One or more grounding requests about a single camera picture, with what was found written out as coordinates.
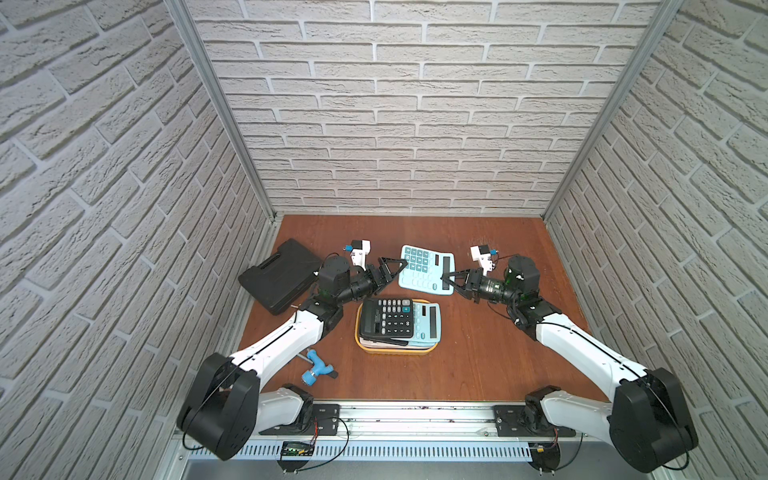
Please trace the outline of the light blue calculator back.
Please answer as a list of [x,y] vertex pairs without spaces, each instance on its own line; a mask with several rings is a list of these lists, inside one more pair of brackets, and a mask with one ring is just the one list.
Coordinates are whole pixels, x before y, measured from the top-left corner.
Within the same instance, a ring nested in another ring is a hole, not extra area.
[[452,253],[403,245],[401,258],[407,261],[405,269],[398,274],[401,288],[439,296],[453,294],[454,288],[442,280],[444,274],[455,270]]

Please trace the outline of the small teal calculator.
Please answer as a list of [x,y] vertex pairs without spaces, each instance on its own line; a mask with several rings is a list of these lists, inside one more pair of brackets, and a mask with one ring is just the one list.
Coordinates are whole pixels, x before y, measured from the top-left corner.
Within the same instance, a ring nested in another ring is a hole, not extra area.
[[414,333],[409,340],[409,345],[421,349],[436,346],[441,340],[442,333],[439,304],[415,301],[412,312]]

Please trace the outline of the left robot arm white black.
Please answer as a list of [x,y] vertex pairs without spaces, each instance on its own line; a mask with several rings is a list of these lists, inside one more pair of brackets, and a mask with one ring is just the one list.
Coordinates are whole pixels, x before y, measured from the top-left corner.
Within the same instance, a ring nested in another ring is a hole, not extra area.
[[262,340],[234,354],[213,353],[202,362],[182,402],[176,426],[221,460],[238,453],[253,434],[281,427],[312,434],[314,398],[291,384],[264,393],[264,385],[303,350],[328,335],[343,317],[344,305],[379,294],[406,268],[383,257],[355,276],[340,256],[326,260],[317,290],[288,320]]

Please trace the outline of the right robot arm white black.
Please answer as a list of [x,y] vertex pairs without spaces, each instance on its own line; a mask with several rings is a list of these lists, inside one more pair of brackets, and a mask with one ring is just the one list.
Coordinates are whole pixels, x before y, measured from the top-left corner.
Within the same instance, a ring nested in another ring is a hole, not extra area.
[[558,353],[605,395],[596,401],[552,385],[527,395],[520,422],[532,431],[569,428],[615,448],[642,473],[669,467],[698,447],[698,435],[679,379],[651,370],[610,349],[545,300],[532,259],[513,255],[501,280],[483,269],[446,272],[442,279],[462,297],[505,307],[529,338]]

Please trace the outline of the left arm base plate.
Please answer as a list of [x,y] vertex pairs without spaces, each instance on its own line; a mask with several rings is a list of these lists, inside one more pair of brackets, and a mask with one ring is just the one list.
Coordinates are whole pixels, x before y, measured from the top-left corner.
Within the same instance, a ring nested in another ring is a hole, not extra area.
[[311,410],[304,410],[292,424],[282,426],[285,435],[335,436],[340,425],[340,405],[332,403],[313,404]]

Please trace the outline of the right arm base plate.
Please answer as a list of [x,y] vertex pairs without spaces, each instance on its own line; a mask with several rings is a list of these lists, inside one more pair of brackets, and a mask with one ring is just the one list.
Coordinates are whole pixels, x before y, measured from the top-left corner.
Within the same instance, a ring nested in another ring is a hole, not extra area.
[[527,404],[494,405],[492,412],[498,437],[553,439],[556,436],[556,427]]

